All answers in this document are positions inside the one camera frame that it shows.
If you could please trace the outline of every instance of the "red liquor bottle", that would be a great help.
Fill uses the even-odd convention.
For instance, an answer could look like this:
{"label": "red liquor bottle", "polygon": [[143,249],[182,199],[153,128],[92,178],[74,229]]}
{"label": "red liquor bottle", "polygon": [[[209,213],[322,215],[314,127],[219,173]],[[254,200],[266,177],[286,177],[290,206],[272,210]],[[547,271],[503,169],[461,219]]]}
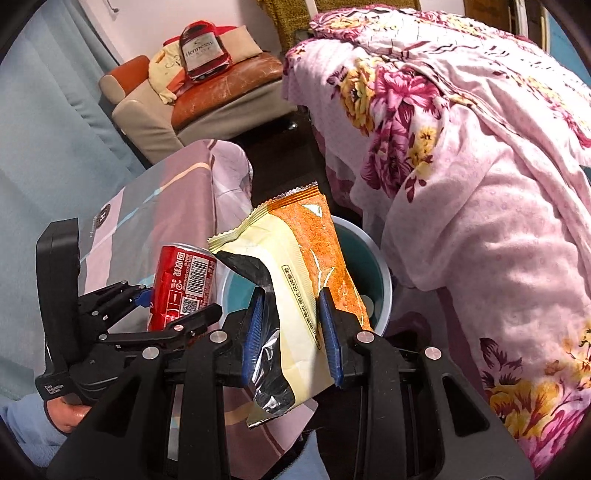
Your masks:
{"label": "red liquor bottle", "polygon": [[187,75],[197,83],[223,72],[232,64],[230,54],[216,35],[215,25],[210,22],[199,21],[185,28],[180,47]]}

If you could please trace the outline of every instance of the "floor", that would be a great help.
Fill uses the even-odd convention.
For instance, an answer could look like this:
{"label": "floor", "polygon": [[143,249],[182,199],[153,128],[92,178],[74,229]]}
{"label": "floor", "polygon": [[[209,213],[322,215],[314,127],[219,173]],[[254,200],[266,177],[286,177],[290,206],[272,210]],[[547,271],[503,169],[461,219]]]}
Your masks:
{"label": "floor", "polygon": [[[292,122],[297,126],[287,129]],[[317,181],[331,213],[361,225],[361,217],[337,205],[330,194],[324,157],[318,150],[306,113],[295,112],[289,117],[250,130],[232,141],[244,149],[254,170],[253,206]]]}
{"label": "floor", "polygon": [[[290,122],[297,127],[287,129]],[[361,225],[361,217],[340,207],[332,199],[324,165],[324,157],[318,150],[312,127],[305,112],[296,112],[289,118],[263,125],[232,140],[246,152],[254,170],[252,203],[265,200],[298,186],[318,182],[320,191],[327,197],[333,215]],[[320,454],[332,480],[351,480],[355,471],[355,457],[359,433],[361,389],[341,391],[329,388],[316,397],[319,407],[308,425],[316,430]],[[301,450],[286,455],[265,478],[285,468]]]}

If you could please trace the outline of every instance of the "white wall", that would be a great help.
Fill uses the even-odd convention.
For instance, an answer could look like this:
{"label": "white wall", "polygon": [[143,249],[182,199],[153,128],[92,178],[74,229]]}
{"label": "white wall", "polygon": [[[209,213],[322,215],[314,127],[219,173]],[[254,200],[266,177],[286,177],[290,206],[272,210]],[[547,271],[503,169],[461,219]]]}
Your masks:
{"label": "white wall", "polygon": [[464,0],[420,0],[422,10],[443,10],[449,14],[464,15]]}
{"label": "white wall", "polygon": [[256,0],[79,0],[97,32],[119,61],[151,57],[162,42],[197,20],[218,26],[246,25],[263,50],[281,50],[273,22]]}

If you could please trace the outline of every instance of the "sleeve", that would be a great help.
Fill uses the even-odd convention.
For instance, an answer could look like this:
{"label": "sleeve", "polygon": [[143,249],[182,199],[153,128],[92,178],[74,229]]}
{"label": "sleeve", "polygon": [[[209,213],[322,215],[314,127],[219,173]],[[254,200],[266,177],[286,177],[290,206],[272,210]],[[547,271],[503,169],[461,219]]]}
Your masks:
{"label": "sleeve", "polygon": [[19,446],[39,467],[47,467],[66,440],[47,418],[43,399],[38,394],[0,406],[0,417]]}
{"label": "sleeve", "polygon": [[275,480],[299,480],[301,478],[313,478],[315,480],[330,480],[326,467],[320,457],[316,432],[310,433],[306,445],[300,456]]}

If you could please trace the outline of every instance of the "orange cushion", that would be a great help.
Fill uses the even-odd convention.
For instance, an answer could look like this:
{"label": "orange cushion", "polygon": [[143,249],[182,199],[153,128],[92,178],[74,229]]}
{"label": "orange cushion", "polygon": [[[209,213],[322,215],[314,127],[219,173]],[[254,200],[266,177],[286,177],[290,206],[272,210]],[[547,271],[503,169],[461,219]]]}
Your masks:
{"label": "orange cushion", "polygon": [[127,96],[148,78],[149,63],[150,59],[146,55],[140,55],[111,70],[109,75],[117,79],[125,92],[125,96]]}
{"label": "orange cushion", "polygon": [[191,87],[176,100],[171,123],[175,130],[267,83],[279,80],[283,65],[261,53],[242,61],[204,83]]}

